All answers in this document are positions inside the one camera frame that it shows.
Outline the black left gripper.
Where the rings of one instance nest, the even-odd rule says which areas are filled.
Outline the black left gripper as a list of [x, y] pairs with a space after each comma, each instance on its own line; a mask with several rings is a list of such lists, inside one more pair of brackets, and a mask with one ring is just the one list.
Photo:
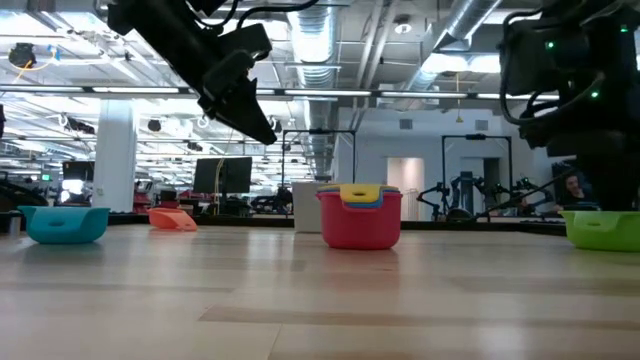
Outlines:
[[256, 98], [257, 80], [248, 78], [255, 65], [245, 50], [234, 50], [215, 62], [203, 75], [198, 104], [209, 118], [264, 144], [277, 137]]

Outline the green measuring cup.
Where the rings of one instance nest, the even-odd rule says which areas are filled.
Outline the green measuring cup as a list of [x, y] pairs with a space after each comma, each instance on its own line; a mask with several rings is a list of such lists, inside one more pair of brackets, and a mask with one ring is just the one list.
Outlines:
[[578, 249], [640, 252], [640, 212], [561, 211], [567, 239]]

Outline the orange measuring cup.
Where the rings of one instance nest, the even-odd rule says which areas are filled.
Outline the orange measuring cup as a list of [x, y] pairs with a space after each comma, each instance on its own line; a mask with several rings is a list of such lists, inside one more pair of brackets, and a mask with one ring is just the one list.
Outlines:
[[194, 219], [181, 209], [152, 208], [148, 210], [149, 223], [158, 229], [195, 232]]

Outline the yellow measuring cup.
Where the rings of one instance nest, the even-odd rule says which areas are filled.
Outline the yellow measuring cup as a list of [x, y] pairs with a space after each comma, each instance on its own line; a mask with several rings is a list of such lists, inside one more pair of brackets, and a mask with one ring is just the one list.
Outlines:
[[344, 203], [375, 203], [387, 190], [395, 191], [395, 188], [377, 184], [334, 184], [320, 187], [317, 193], [336, 193]]

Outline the large blue measuring cup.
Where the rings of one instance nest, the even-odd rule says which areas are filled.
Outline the large blue measuring cup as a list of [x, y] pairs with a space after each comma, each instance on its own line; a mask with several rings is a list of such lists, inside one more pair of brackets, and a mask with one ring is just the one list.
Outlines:
[[[359, 209], [377, 209], [377, 208], [380, 208], [380, 207], [382, 207], [382, 206], [383, 206], [384, 198], [385, 198], [385, 196], [386, 196], [386, 195], [388, 195], [388, 194], [401, 196], [401, 193], [400, 193], [398, 190], [395, 190], [395, 191], [387, 190], [387, 191], [385, 191], [385, 192], [383, 193], [382, 198], [381, 198], [378, 202], [375, 202], [375, 203], [344, 203], [344, 202], [342, 202], [342, 201], [341, 201], [341, 202], [342, 202], [342, 205], [343, 205], [344, 207], [346, 207], [346, 208], [353, 208], [353, 209], [356, 209], [356, 208], [359, 208]], [[322, 198], [322, 197], [326, 197], [326, 196], [337, 196], [337, 197], [340, 199], [339, 195], [338, 195], [338, 194], [336, 194], [336, 193], [324, 193], [324, 194], [318, 194], [318, 193], [317, 193], [317, 194], [316, 194], [316, 197], [317, 197], [318, 199], [320, 199], [320, 198]]]

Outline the red measuring cup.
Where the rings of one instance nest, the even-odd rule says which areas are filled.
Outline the red measuring cup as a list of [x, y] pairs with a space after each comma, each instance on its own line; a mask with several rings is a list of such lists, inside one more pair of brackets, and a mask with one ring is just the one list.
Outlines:
[[335, 249], [392, 248], [400, 238], [402, 198], [402, 193], [401, 196], [388, 194], [383, 206], [377, 209], [346, 208], [337, 196], [317, 198], [321, 206], [321, 233], [325, 243]]

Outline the teal measuring cup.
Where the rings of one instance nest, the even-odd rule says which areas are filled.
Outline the teal measuring cup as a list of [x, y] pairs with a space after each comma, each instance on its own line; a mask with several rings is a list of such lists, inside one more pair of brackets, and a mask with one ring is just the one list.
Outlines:
[[28, 236], [39, 244], [93, 243], [104, 235], [109, 208], [19, 206]]

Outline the person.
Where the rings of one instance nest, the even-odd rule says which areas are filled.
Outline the person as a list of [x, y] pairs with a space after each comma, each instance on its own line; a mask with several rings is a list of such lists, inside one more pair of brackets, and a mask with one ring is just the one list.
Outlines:
[[594, 196], [582, 187], [579, 177], [575, 174], [564, 178], [562, 188], [557, 189], [555, 195], [554, 212], [598, 207]]

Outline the large dark monitor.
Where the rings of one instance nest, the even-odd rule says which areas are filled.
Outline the large dark monitor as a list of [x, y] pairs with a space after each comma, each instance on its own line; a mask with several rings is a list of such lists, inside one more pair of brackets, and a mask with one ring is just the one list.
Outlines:
[[250, 192], [251, 157], [198, 159], [193, 191], [203, 194], [245, 194]]

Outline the white building pillar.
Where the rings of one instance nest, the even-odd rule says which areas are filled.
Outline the white building pillar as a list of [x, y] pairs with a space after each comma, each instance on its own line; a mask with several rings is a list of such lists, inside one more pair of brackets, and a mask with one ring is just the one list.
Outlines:
[[133, 209], [139, 119], [127, 100], [102, 100], [98, 121], [92, 205]]

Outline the small dark monitor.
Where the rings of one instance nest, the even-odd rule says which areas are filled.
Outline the small dark monitor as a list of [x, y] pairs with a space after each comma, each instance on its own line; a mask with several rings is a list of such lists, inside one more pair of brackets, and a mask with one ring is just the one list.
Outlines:
[[62, 163], [62, 172], [64, 180], [94, 180], [95, 162], [94, 161], [67, 161]]

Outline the black metal table frame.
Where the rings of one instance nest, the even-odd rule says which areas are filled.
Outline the black metal table frame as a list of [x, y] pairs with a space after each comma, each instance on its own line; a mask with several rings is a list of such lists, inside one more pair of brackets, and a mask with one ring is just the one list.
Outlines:
[[[0, 234], [9, 232], [10, 220], [14, 217], [9, 212], [0, 212]], [[401, 230], [412, 231], [477, 231], [477, 232], [522, 232], [539, 235], [566, 236], [566, 226], [560, 222], [543, 221], [516, 221], [496, 222], [499, 218], [493, 218], [492, 222], [419, 222], [402, 221]], [[238, 217], [198, 217], [195, 219], [198, 226], [226, 226], [226, 227], [261, 227], [261, 228], [294, 228], [293, 218], [238, 218]], [[116, 225], [141, 225], [149, 224], [147, 215], [137, 214], [110, 214], [109, 226]]]

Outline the silver ribbed ventilation duct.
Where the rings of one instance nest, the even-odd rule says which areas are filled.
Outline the silver ribbed ventilation duct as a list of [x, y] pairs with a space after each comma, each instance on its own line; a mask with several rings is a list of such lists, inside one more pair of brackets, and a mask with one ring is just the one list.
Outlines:
[[[337, 10], [329, 6], [315, 5], [287, 15], [291, 25], [291, 41], [296, 62], [299, 87], [303, 89], [329, 89], [335, 85], [336, 70], [329, 67], [335, 61], [337, 36]], [[329, 129], [332, 103], [326, 100], [305, 100], [304, 119], [309, 130]], [[311, 158], [315, 175], [329, 173], [331, 160], [327, 155], [328, 136], [310, 135]]]

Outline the black background rig frame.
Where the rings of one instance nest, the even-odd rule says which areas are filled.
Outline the black background rig frame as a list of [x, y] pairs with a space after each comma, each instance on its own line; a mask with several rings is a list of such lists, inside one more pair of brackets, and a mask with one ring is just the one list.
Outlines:
[[[510, 136], [493, 136], [493, 135], [485, 135], [482, 133], [476, 134], [467, 134], [467, 135], [442, 135], [441, 136], [441, 155], [442, 155], [442, 183], [444, 185], [447, 184], [447, 160], [446, 160], [446, 140], [448, 138], [453, 139], [464, 139], [466, 141], [484, 141], [487, 139], [500, 139], [505, 140], [508, 144], [508, 184], [509, 188], [506, 193], [509, 194], [513, 189], [513, 145], [512, 138]], [[471, 206], [469, 209], [460, 207], [460, 189], [458, 184], [468, 183], [471, 188], [477, 189], [483, 196], [485, 201], [485, 196], [489, 194], [489, 191], [481, 186], [479, 178], [475, 177], [457, 177], [454, 179], [455, 184], [451, 186], [451, 191], [453, 193], [453, 200], [451, 203], [446, 201], [447, 195], [442, 193], [442, 204], [443, 204], [443, 214], [447, 218], [447, 222], [455, 222], [461, 221], [465, 219], [471, 219], [473, 217], [472, 211], [474, 207]]]

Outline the silver slanted ventilation duct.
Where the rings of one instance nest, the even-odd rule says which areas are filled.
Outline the silver slanted ventilation duct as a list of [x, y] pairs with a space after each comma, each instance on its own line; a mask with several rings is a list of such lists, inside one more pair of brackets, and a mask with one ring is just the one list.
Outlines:
[[501, 3], [502, 0], [454, 0], [448, 16], [427, 28], [420, 42], [422, 62], [408, 78], [404, 89], [426, 91], [441, 73], [436, 62], [438, 47], [451, 42], [470, 44], [472, 35]]

